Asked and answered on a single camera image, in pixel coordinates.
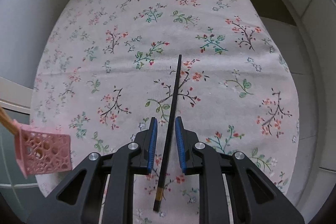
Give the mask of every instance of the metal screw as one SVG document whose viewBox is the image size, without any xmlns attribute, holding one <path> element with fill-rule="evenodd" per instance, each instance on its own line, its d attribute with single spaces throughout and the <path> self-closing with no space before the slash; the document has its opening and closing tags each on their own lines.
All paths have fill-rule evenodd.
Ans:
<svg viewBox="0 0 336 224">
<path fill-rule="evenodd" d="M 98 153 L 91 153 L 89 155 L 89 160 L 96 160 L 96 159 L 98 159 L 98 157 L 99 157 Z"/>
<path fill-rule="evenodd" d="M 130 143 L 128 145 L 128 148 L 131 150 L 137 149 L 139 147 L 139 145 L 137 143 Z"/>
<path fill-rule="evenodd" d="M 235 157 L 238 160 L 242 160 L 243 158 L 245 158 L 245 154 L 243 152 L 236 152 Z"/>
<path fill-rule="evenodd" d="M 204 149 L 205 148 L 205 144 L 201 143 L 201 142 L 198 142 L 198 143 L 195 143 L 195 147 L 197 149 Z"/>
</svg>

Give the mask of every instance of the pink floral fabric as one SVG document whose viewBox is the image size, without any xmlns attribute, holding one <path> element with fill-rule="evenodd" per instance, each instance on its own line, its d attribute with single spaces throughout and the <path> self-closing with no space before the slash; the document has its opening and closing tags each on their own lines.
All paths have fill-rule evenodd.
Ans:
<svg viewBox="0 0 336 224">
<path fill-rule="evenodd" d="M 178 55 L 177 115 L 217 151 L 244 152 L 286 193 L 299 108 L 288 66 L 249 0 L 70 0 L 41 58 L 31 123 L 71 136 L 73 167 L 159 122 L 153 172 L 136 176 L 135 223 L 198 223 L 198 176 L 175 139 L 154 213 Z M 63 174 L 39 175 L 44 195 Z"/>
</svg>

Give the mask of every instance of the blue gripper pad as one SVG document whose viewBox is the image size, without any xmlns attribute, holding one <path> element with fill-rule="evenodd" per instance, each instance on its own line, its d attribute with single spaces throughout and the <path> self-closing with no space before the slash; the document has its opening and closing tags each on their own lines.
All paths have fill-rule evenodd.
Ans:
<svg viewBox="0 0 336 224">
<path fill-rule="evenodd" d="M 155 156 L 155 147 L 156 147 L 156 138 L 158 136 L 158 121 L 157 119 L 154 120 L 154 126 L 151 134 L 151 142 L 149 143 L 148 148 L 148 164 L 147 170 L 150 174 L 152 172 L 154 166 L 154 156 Z"/>
<path fill-rule="evenodd" d="M 184 144 L 180 124 L 177 118 L 175 118 L 175 135 L 176 135 L 176 143 L 177 143 L 177 151 L 178 151 L 178 159 L 180 161 L 180 167 L 182 169 L 182 173 L 185 173 L 186 163 L 185 163 Z"/>
</svg>

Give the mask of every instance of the chopstick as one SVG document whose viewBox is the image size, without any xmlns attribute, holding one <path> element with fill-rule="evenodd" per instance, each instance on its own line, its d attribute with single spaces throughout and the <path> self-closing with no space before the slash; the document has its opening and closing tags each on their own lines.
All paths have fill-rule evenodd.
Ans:
<svg viewBox="0 0 336 224">
<path fill-rule="evenodd" d="M 168 168 L 168 160 L 169 160 L 170 147 L 171 147 L 171 139 L 173 136 L 177 96 L 179 93 L 181 61 L 182 61 L 182 55 L 180 54 L 178 56 L 178 63 L 177 63 L 176 77 L 175 77 L 175 84 L 174 84 L 174 91 L 173 91 L 173 99 L 172 99 L 171 107 L 170 107 L 167 135 L 166 135 L 165 147 L 163 150 L 162 163 L 161 163 L 161 169 L 160 169 L 160 174 L 159 174 L 159 182 L 157 184 L 156 196 L 155 196 L 155 201 L 154 201 L 154 206 L 153 206 L 153 211 L 155 212 L 159 212 L 160 210 L 161 200 L 162 200 L 163 191 L 164 191 L 164 185 L 166 181 L 166 173 L 167 173 L 167 168 Z"/>
<path fill-rule="evenodd" d="M 13 124 L 13 120 L 6 111 L 0 106 L 0 123 L 14 136 L 19 134 L 19 129 Z"/>
</svg>

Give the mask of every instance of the black chopstick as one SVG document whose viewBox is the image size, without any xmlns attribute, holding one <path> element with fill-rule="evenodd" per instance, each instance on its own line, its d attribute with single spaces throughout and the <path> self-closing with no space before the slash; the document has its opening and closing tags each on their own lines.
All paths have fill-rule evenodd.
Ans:
<svg viewBox="0 0 336 224">
<path fill-rule="evenodd" d="M 159 182 L 157 184 L 156 196 L 155 196 L 155 201 L 154 201 L 154 206 L 153 206 L 153 211 L 155 212 L 159 212 L 160 210 L 161 200 L 163 197 L 163 191 L 164 191 L 164 186 L 165 186 L 165 181 L 166 181 L 166 173 L 167 173 L 167 168 L 168 168 L 168 160 L 169 160 L 169 153 L 170 153 L 170 147 L 171 147 L 171 139 L 173 136 L 177 96 L 179 93 L 181 60 L 182 60 L 182 55 L 180 54 L 178 56 L 175 85 L 174 85 L 174 91 L 173 91 L 173 99 L 172 99 L 171 107 L 170 107 L 167 135 L 166 135 L 166 141 L 165 141 L 165 148 L 163 150 Z"/>
</svg>

